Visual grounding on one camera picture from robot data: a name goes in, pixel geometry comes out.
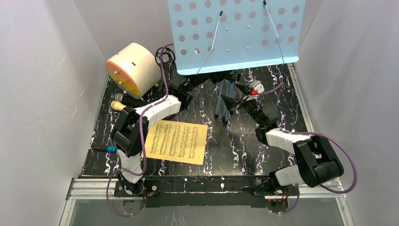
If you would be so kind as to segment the black tripod microphone stand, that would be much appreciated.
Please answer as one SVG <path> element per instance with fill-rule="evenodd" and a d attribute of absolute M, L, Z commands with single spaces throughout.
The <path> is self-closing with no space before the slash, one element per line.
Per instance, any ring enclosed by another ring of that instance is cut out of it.
<path fill-rule="evenodd" d="M 166 47 L 161 53 L 162 47 L 158 48 L 155 52 L 155 62 L 160 67 L 161 59 L 163 62 L 163 67 L 165 71 L 165 75 L 169 81 L 172 80 L 172 73 L 176 71 L 176 55 L 174 51 Z"/>

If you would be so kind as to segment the black round microphone stand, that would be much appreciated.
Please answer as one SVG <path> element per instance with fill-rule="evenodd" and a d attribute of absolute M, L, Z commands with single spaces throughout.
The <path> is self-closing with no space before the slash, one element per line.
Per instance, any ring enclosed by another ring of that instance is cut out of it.
<path fill-rule="evenodd" d="M 157 121 L 160 120 L 171 120 L 177 114 L 176 111 L 164 109 L 157 113 Z"/>

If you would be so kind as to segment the blue music stand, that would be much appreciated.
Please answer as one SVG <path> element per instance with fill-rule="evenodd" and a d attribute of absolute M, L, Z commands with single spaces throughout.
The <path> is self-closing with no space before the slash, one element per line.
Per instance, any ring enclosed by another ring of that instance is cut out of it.
<path fill-rule="evenodd" d="M 304 7 L 303 0 L 169 0 L 178 74 L 297 62 Z"/>

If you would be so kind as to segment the yellow sheet music page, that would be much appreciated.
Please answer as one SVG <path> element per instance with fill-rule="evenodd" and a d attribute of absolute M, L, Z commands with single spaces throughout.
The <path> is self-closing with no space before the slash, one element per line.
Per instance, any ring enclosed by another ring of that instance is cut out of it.
<path fill-rule="evenodd" d="M 148 130 L 146 157 L 202 165 L 207 131 L 207 125 L 161 120 Z"/>

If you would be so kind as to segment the beige microphone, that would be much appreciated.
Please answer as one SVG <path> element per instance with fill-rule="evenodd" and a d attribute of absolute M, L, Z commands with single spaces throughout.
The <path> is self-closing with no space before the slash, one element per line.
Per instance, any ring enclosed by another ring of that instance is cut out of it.
<path fill-rule="evenodd" d="M 115 111 L 122 111 L 124 108 L 126 108 L 127 106 L 122 104 L 119 101 L 111 101 L 110 103 L 110 107 L 115 110 Z"/>

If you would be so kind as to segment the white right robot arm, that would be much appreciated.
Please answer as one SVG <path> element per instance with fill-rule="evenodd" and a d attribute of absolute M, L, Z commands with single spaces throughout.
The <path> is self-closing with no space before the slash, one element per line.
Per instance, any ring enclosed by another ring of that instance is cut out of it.
<path fill-rule="evenodd" d="M 262 105 L 257 101 L 263 90 L 261 85 L 237 87 L 244 94 L 242 99 L 220 95 L 226 108 L 244 109 L 258 125 L 255 134 L 259 142 L 285 150 L 296 159 L 296 165 L 269 173 L 268 179 L 256 186 L 256 191 L 275 192 L 289 185 L 303 184 L 316 187 L 343 175 L 343 165 L 326 137 L 309 136 L 279 128 L 278 106 L 273 102 Z"/>

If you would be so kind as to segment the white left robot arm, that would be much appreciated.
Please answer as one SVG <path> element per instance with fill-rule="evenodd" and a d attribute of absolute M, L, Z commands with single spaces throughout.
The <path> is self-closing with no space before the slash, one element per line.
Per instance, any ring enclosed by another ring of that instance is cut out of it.
<path fill-rule="evenodd" d="M 120 156 L 122 168 L 114 175 L 122 190 L 129 191 L 133 196 L 141 195 L 146 190 L 143 177 L 147 168 L 145 141 L 149 128 L 186 110 L 192 100 L 189 93 L 206 81 L 217 84 L 221 79 L 217 73 L 191 76 L 174 73 L 171 80 L 159 89 L 161 98 L 153 103 L 136 101 L 131 104 L 123 99 L 112 101 L 111 108 L 119 111 L 119 119 L 111 133 L 112 144 L 104 150 Z"/>

